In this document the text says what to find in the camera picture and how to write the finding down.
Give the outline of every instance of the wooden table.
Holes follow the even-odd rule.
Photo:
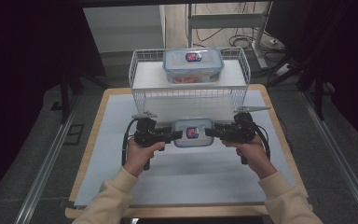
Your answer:
[[[289,168],[292,172],[293,178],[295,179],[296,186],[308,197],[308,193],[304,187],[301,176],[297,170],[296,163],[293,159],[292,153],[290,152],[289,146],[286,142],[285,136],[282,131],[282,127],[278,118],[275,114],[275,110],[272,106],[272,103],[269,99],[269,95],[263,85],[252,84],[249,85],[248,90],[258,90],[262,93],[263,100],[266,105],[270,106],[269,115],[272,120],[273,126],[275,128],[276,134],[280,141],[283,154],[287,160]],[[94,145],[97,139],[98,131],[100,129],[103,114],[106,108],[110,95],[115,94],[131,94],[131,89],[109,89],[106,90],[103,94],[103,99],[101,100],[100,107],[98,109],[97,116],[95,118],[89,141],[86,146],[86,150],[83,156],[83,160],[80,164],[76,181],[73,186],[69,201],[74,202],[76,196],[79,192],[80,186],[83,182],[84,176],[89,166],[90,158]],[[69,218],[76,218],[82,212],[84,208],[66,208],[65,215]],[[255,204],[233,204],[233,205],[198,205],[198,206],[174,206],[174,207],[130,207],[124,217],[246,217],[246,216],[263,216],[267,215],[267,210],[264,204],[255,203]]]

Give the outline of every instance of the wire basket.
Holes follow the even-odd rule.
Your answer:
[[[162,68],[165,49],[139,49],[133,52],[129,80],[139,113],[150,111],[160,122],[183,117],[232,119],[242,106],[251,78],[242,48],[220,49],[225,63],[216,83],[172,84]]]

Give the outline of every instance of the container lid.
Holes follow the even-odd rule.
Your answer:
[[[212,128],[213,121],[207,118],[179,119],[173,123],[174,131],[182,131],[182,138],[174,140],[177,147],[207,147],[213,137],[205,135],[205,128]]]
[[[167,49],[164,51],[165,70],[214,69],[224,67],[219,49]]]

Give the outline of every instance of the metal frame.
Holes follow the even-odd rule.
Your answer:
[[[268,2],[263,13],[253,14],[219,14],[219,15],[192,15],[191,4],[188,4],[187,10],[187,44],[189,48],[193,47],[193,29],[213,29],[213,28],[250,28],[258,27],[259,32],[255,41],[252,43],[255,56],[261,69],[269,68],[266,60],[260,51],[261,37],[266,28],[269,18],[269,10],[272,2]]]
[[[358,177],[356,173],[352,170],[350,164],[348,163],[347,159],[345,158],[344,154],[342,153],[341,149],[339,148],[337,142],[335,141],[333,135],[330,133],[326,124],[318,118],[318,115],[312,109],[313,103],[310,99],[310,96],[305,92],[301,92],[300,96],[302,97],[315,126],[320,132],[322,139],[327,145],[327,148],[332,158],[336,162],[338,170],[341,172],[342,176],[345,179],[345,182],[347,183],[349,189],[351,190],[351,193],[353,194],[354,199],[358,203]]]
[[[58,154],[60,153],[61,146],[65,139],[66,134],[68,133],[69,127],[71,126],[72,120],[77,111],[81,96],[75,95],[72,100],[71,112],[64,124],[61,125],[54,142],[51,144],[48,154],[46,155],[42,165],[39,168],[39,172],[34,179],[34,183],[30,187],[24,202],[21,206],[20,212],[17,214],[16,220],[14,223],[30,223],[31,218],[36,209],[37,203],[39,202],[40,196],[48,182],[48,177],[50,176],[51,170],[53,169],[54,163],[57,160]]]

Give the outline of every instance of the black stand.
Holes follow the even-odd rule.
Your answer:
[[[275,86],[280,82],[286,80],[289,77],[292,77],[295,74],[298,74],[301,71],[304,71],[304,74],[301,76],[300,80],[297,82],[297,87],[300,91],[307,91],[310,88],[310,85],[313,81],[315,81],[315,94],[314,94],[314,109],[316,114],[319,116],[319,119],[324,120],[324,116],[322,113],[322,99],[324,96],[324,77],[323,77],[323,65],[321,62],[321,57],[324,54],[325,47],[329,42],[332,33],[336,30],[338,23],[341,18],[344,16],[347,8],[349,6],[349,2],[345,2],[342,4],[337,4],[332,11],[332,17],[328,21],[326,28],[324,29],[323,36],[318,45],[315,47],[315,51],[312,52],[310,57],[299,64],[293,69],[290,69],[285,74],[280,77],[275,78],[270,83],[268,83],[268,87]],[[283,58],[278,67],[281,67],[288,60],[286,56]]]
[[[65,123],[68,119],[70,108],[69,108],[69,94],[68,86],[71,88],[72,92],[75,95],[82,94],[84,91],[84,86],[81,83],[79,77],[85,77],[86,79],[94,82],[95,84],[101,86],[102,88],[109,89],[111,88],[108,84],[102,82],[97,77],[88,75],[87,73],[81,71],[77,68],[70,68],[68,65],[63,64],[61,66],[63,69],[61,73],[61,98],[62,98],[62,120],[61,123]]]

